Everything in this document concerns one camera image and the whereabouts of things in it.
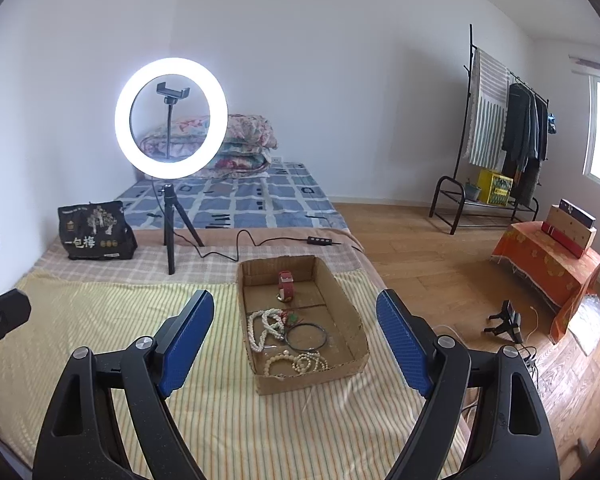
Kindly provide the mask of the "black clothes rack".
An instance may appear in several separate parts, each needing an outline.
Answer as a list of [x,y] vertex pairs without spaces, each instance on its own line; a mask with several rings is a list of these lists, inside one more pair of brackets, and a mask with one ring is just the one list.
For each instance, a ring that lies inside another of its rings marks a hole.
[[538,218],[535,197],[555,133],[550,101],[505,64],[469,43],[467,93],[453,171],[438,179],[429,207],[451,234],[464,226]]

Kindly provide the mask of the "dark blue bangle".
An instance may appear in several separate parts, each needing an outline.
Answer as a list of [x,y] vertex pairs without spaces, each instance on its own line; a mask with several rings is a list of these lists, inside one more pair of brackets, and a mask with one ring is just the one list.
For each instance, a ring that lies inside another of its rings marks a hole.
[[328,333],[315,323],[298,323],[286,330],[284,341],[297,352],[317,352],[327,344]]

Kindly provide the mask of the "yellow green box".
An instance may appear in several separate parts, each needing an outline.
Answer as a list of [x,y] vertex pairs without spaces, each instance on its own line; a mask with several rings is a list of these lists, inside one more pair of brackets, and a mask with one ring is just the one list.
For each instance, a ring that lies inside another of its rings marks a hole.
[[512,178],[489,169],[481,169],[478,175],[478,201],[487,205],[506,206],[513,184]]

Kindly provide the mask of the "yellow striped blanket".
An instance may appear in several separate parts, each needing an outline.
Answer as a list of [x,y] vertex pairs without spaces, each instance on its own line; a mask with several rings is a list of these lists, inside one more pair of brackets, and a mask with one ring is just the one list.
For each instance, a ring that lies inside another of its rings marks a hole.
[[[211,479],[381,479],[424,401],[408,388],[375,316],[377,287],[361,271],[338,283],[358,309],[370,344],[360,374],[261,396],[242,341],[238,292],[210,286],[208,331],[185,385],[168,405]],[[182,310],[191,284],[70,282],[42,272],[20,281],[29,321],[0,341],[0,438],[30,462],[45,412],[71,352],[117,351]]]

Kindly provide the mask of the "dark hanging clothes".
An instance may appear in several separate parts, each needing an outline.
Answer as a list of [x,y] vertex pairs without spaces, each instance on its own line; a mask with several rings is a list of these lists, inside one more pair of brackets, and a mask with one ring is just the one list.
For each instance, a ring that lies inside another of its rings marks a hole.
[[514,180],[510,195],[526,207],[532,206],[542,162],[547,159],[548,130],[546,102],[524,84],[511,84],[502,145],[505,152],[502,174]]

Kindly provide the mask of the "blue checked bedsheet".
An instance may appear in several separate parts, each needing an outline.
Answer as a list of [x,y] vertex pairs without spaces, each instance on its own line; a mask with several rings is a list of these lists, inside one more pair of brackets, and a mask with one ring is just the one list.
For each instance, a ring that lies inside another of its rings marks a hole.
[[197,229],[348,228],[300,162],[280,162],[237,179],[189,177],[174,188]]

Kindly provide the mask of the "pink checked bedsheet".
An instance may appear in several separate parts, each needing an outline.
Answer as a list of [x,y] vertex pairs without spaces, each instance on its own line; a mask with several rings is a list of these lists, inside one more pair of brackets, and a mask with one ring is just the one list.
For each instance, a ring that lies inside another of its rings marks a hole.
[[222,284],[236,281],[239,263],[280,256],[314,255],[332,273],[362,270],[372,284],[384,284],[362,245],[349,232],[317,228],[251,228],[202,230],[204,247],[193,248],[175,239],[175,273],[168,274],[166,248],[159,230],[137,230],[137,250],[130,260],[71,260],[59,242],[33,266],[34,275],[74,282],[122,284],[195,283]]

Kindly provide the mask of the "red leather strap watch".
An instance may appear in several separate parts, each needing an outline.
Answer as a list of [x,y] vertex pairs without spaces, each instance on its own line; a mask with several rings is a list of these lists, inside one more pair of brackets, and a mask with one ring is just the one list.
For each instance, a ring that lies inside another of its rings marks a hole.
[[294,276],[289,270],[278,272],[278,293],[280,302],[291,302],[294,299]]

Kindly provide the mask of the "small black floor tripod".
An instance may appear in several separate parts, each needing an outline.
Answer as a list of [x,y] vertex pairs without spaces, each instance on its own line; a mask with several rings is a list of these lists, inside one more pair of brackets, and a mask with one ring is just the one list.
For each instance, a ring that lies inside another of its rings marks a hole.
[[515,344],[522,344],[521,314],[517,312],[510,300],[504,300],[501,311],[488,316],[489,321],[499,320],[498,326],[486,327],[483,333],[500,336],[507,334]]

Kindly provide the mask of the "orange cloth covered table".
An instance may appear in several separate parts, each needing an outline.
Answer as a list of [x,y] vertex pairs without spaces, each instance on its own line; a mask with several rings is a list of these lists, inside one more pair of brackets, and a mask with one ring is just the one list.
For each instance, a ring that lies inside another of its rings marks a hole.
[[600,275],[600,254],[588,248],[578,258],[542,230],[539,221],[511,224],[502,234],[491,257],[505,260],[528,278],[556,309],[550,324],[550,340],[557,344],[582,299],[594,292]]

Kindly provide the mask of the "red cord jade pendant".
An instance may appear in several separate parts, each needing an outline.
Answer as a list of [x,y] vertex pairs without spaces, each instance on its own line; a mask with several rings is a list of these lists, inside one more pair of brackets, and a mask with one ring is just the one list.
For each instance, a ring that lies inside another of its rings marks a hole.
[[293,310],[281,310],[278,317],[284,332],[290,330],[300,322],[299,315]]

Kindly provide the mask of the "black snack bag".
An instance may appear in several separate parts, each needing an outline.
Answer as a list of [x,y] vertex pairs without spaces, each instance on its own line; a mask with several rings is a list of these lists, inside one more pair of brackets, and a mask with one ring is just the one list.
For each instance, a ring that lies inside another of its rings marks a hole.
[[130,260],[137,248],[121,200],[58,208],[59,239],[71,260]]

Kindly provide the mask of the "red tan gift box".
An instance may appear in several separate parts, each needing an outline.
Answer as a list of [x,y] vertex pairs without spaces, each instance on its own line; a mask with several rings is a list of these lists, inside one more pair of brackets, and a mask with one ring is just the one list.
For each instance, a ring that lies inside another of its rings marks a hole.
[[557,205],[550,206],[541,230],[581,258],[595,240],[595,221],[592,214],[562,198]]

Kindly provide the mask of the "open cardboard box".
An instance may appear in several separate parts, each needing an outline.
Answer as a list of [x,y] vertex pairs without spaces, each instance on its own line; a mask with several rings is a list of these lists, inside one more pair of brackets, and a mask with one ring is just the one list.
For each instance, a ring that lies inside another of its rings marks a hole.
[[[280,302],[278,272],[294,276],[294,299]],[[247,359],[261,396],[305,389],[360,374],[370,357],[366,330],[326,263],[317,256],[281,256],[238,264],[239,314]],[[299,323],[315,323],[328,333],[317,352],[291,350],[284,341],[281,310]]]

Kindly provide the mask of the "striped hanging towel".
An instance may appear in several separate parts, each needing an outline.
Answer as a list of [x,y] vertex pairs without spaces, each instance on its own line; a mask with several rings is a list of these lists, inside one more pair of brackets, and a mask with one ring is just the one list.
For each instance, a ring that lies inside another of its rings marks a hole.
[[509,90],[507,67],[477,48],[469,81],[465,157],[471,165],[500,172]]

